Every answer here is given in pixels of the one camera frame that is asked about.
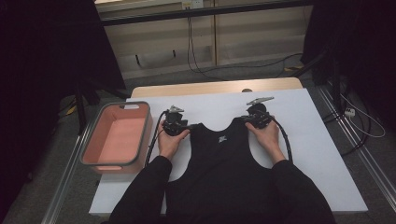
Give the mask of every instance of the white cable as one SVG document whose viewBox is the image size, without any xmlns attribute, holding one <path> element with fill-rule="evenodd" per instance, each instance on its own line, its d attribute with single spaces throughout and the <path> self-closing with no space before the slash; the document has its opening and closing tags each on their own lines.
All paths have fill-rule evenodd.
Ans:
<svg viewBox="0 0 396 224">
<path fill-rule="evenodd" d="M 341 97 L 343 97 L 344 100 L 346 100 L 353 108 L 357 109 L 357 110 L 358 110 L 359 112 L 361 112 L 363 115 L 367 116 L 367 118 L 373 120 L 373 121 L 382 129 L 382 132 L 383 132 L 383 133 L 382 133 L 381 135 L 372 135 L 372 134 L 369 134 L 369 133 L 365 132 L 364 130 L 362 130 L 361 128 L 359 128 L 358 125 L 356 125 L 356 124 L 352 121 L 351 117 L 348 116 L 348 117 L 349 117 L 349 121 L 353 124 L 353 126 L 355 126 L 355 128 L 357 128 L 357 129 L 358 129 L 359 131 L 361 131 L 362 133 L 365 133 L 365 134 L 367 134 L 367 135 L 369 135 L 369 136 L 371 136 L 371 137 L 380 138 L 380 137 L 385 136 L 385 134 L 386 134 L 385 129 L 384 129 L 384 127 L 382 127 L 382 125 L 381 125 L 378 121 L 376 121 L 373 117 L 371 117 L 370 115 L 364 113 L 363 111 L 361 111 L 360 109 L 358 109 L 356 106 L 354 106 L 352 103 L 350 103 L 350 102 L 348 101 L 348 99 L 347 99 L 345 96 L 343 96 L 342 94 L 340 94 L 340 95 L 341 95 Z"/>
</svg>

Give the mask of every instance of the person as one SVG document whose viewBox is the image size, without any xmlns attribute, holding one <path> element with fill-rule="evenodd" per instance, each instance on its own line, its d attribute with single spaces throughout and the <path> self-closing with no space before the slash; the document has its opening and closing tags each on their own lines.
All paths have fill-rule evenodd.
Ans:
<svg viewBox="0 0 396 224">
<path fill-rule="evenodd" d="M 161 216 L 164 193 L 169 183 L 172 183 L 168 183 L 172 170 L 171 160 L 177 153 L 180 142 L 189 135 L 190 131 L 185 130 L 180 135 L 170 136 L 163 132 L 162 125 L 159 125 L 159 156 L 154 158 L 136 176 L 113 210 L 108 223 L 335 223 L 330 206 L 313 181 L 286 160 L 280 150 L 278 143 L 279 129 L 276 124 L 271 121 L 264 129 L 256 129 L 250 123 L 243 123 L 242 125 L 245 126 L 245 130 L 248 129 L 255 134 L 259 144 L 267 152 L 273 163 L 272 169 L 269 170 L 271 175 L 267 179 L 270 179 L 272 186 L 270 191 L 272 188 L 274 190 L 271 191 L 269 196 L 264 194 L 265 197 L 275 198 L 275 200 L 270 200 L 268 204 L 265 204 L 265 207 L 269 207 L 269 212 L 266 212 L 267 210 L 264 207 L 264 210 L 260 210 L 258 215 L 251 215 L 250 212 L 254 211 L 252 209 L 255 209 L 256 206 L 260 207 L 260 205 L 250 206 L 245 204 L 233 206 L 232 212 L 228 211 L 221 215 L 210 214 L 211 211 L 215 213 L 218 210 L 212 208 L 208 201 L 204 201 L 204 205 L 200 204 L 200 207 L 195 207 L 197 211 L 191 211 L 187 215 L 168 214 L 170 212 L 167 211 L 166 217 Z M 242 197 L 235 196 L 236 200 L 243 199 L 245 196 L 249 198 L 249 193 L 244 195 L 244 192 L 241 192 L 240 194 Z M 208 194 L 199 195 L 197 198 L 193 198 L 194 202 L 206 196 L 209 197 Z M 181 207 L 182 209 L 190 209 L 188 204 L 183 204 Z"/>
</svg>

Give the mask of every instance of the black tank top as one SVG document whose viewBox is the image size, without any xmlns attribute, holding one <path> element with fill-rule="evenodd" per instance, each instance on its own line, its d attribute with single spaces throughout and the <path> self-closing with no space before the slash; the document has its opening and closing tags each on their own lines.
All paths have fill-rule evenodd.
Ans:
<svg viewBox="0 0 396 224">
<path fill-rule="evenodd" d="M 170 223 L 278 223 L 281 220 L 271 170 L 260 166 L 240 119 L 220 132 L 202 123 L 191 131 L 186 172 L 166 188 Z"/>
</svg>

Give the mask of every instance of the hand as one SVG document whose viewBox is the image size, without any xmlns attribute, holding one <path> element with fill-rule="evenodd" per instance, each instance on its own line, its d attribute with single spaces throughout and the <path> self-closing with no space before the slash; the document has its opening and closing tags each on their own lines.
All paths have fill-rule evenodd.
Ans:
<svg viewBox="0 0 396 224">
<path fill-rule="evenodd" d="M 177 136 L 170 136 L 163 130 L 163 121 L 158 127 L 158 148 L 160 149 L 160 156 L 164 156 L 169 161 L 172 160 L 173 156 L 177 153 L 178 145 L 183 140 L 190 130 L 184 130 Z"/>
<path fill-rule="evenodd" d="M 267 151 L 273 164 L 286 159 L 279 147 L 279 128 L 273 121 L 263 129 L 256 129 L 249 122 L 245 125 L 256 135 L 257 141 Z"/>
</svg>

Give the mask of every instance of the gray carpet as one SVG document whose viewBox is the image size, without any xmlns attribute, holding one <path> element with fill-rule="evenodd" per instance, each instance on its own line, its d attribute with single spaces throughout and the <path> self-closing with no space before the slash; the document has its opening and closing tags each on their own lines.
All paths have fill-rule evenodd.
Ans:
<svg viewBox="0 0 396 224">
<path fill-rule="evenodd" d="M 285 65 L 299 65 L 299 57 L 293 57 L 287 60 Z M 218 81 L 218 78 L 226 80 L 253 79 L 277 77 L 282 72 L 283 64 L 278 63 L 268 67 L 244 68 L 240 65 L 263 65 L 264 62 L 242 63 L 233 68 L 223 68 L 206 73 L 211 77 L 205 77 L 192 71 L 176 72 L 174 74 L 164 74 L 155 77 L 140 77 L 125 80 L 127 91 L 130 93 L 138 86 L 151 86 L 177 83 L 196 83 L 207 81 Z M 289 76 L 290 73 L 283 72 L 281 77 Z M 304 75 L 301 79 L 305 88 L 308 89 L 312 99 L 321 116 L 330 113 L 328 107 L 323 103 L 318 94 L 318 88 L 314 86 L 309 74 Z M 99 92 L 102 102 L 99 105 L 86 105 L 87 117 L 93 118 L 93 115 L 101 105 L 109 102 L 120 101 L 118 98 L 105 93 Z M 67 105 L 73 97 L 66 97 L 62 105 Z M 352 145 L 347 141 L 340 127 L 336 122 L 327 125 L 330 135 L 337 148 L 341 152 L 349 150 Z M 54 130 L 51 141 L 41 162 L 33 171 L 33 180 L 26 183 L 15 203 L 12 205 L 4 223 L 41 223 L 45 212 L 50 204 L 58 183 L 63 174 L 68 158 L 78 138 L 78 116 L 74 113 L 70 116 L 59 119 L 56 129 Z M 366 146 L 370 148 L 375 159 L 380 163 L 381 168 L 389 176 L 393 183 L 396 182 L 396 138 L 395 132 L 389 131 L 386 137 L 381 139 L 369 138 Z M 396 223 L 396 213 L 389 205 L 387 199 L 374 182 L 370 173 L 362 163 L 357 153 L 344 157 L 353 179 L 355 180 L 361 195 L 366 202 L 369 212 L 350 215 L 335 215 L 338 223 Z M 77 165 L 70 190 L 64 199 L 57 223 L 101 223 L 105 219 L 93 217 L 88 214 L 93 195 L 97 188 L 97 181 L 100 179 L 89 169 L 81 164 Z"/>
</svg>

